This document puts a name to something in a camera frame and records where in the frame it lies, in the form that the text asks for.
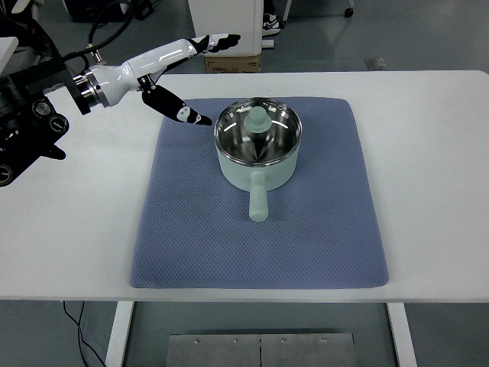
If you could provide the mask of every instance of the mint green saucepan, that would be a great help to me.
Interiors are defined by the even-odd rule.
[[[219,116],[214,139],[221,171],[231,184],[249,191],[252,220],[268,217],[267,191],[292,177],[301,135],[299,116],[274,99],[242,99]]]

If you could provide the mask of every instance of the blue textured mat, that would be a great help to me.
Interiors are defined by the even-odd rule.
[[[249,193],[219,168],[213,128],[164,121],[134,249],[131,285],[146,288],[378,287],[389,275],[349,104],[278,98],[303,123],[296,171],[248,217]],[[215,121],[237,99],[194,99]]]

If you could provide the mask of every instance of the white cabinet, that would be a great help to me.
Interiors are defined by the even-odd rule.
[[[261,53],[263,0],[189,0],[196,36],[240,34],[238,46],[219,55],[241,56]]]

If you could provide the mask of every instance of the pot rim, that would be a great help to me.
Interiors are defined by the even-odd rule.
[[[256,100],[262,100],[264,102],[272,102],[273,104],[275,105],[278,105],[278,106],[282,106],[284,107],[284,109],[287,109],[288,111],[292,112],[293,115],[295,115],[296,117],[296,120],[297,120],[297,131],[299,132],[299,137],[297,139],[297,143],[292,147],[292,149],[290,149],[286,154],[284,154],[282,157],[279,157],[279,158],[276,158],[276,159],[273,159],[271,161],[265,161],[265,162],[250,162],[250,161],[243,161],[241,159],[238,159],[236,157],[233,157],[232,155],[230,155],[227,151],[225,151],[221,145],[219,144],[219,140],[218,140],[218,125],[219,125],[219,121],[221,121],[221,118],[228,113],[228,110],[231,109],[232,107],[236,106],[236,105],[241,105],[241,104],[244,104],[246,102],[254,102]],[[235,162],[241,166],[246,166],[246,167],[268,167],[268,166],[271,166],[271,165],[274,165],[274,164],[278,164],[282,161],[285,161],[288,157],[290,157],[298,148],[299,148],[299,145],[300,145],[300,141],[301,141],[301,138],[302,138],[302,134],[303,134],[303,127],[302,127],[302,122],[300,121],[300,117],[297,115],[297,113],[291,109],[288,105],[286,105],[285,103],[277,100],[277,99],[273,99],[273,98],[267,98],[267,97],[251,97],[251,98],[244,98],[244,99],[240,99],[236,102],[233,102],[232,104],[230,104],[229,106],[227,106],[220,114],[219,114],[219,117],[217,118],[216,122],[215,122],[215,126],[214,126],[214,142],[215,142],[215,146],[217,147],[218,151],[222,153],[222,155],[224,155],[226,158],[228,158],[230,161],[232,162]]]

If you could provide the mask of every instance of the cardboard box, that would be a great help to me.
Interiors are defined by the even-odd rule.
[[[207,74],[220,73],[259,73],[259,55],[249,56],[205,56]]]

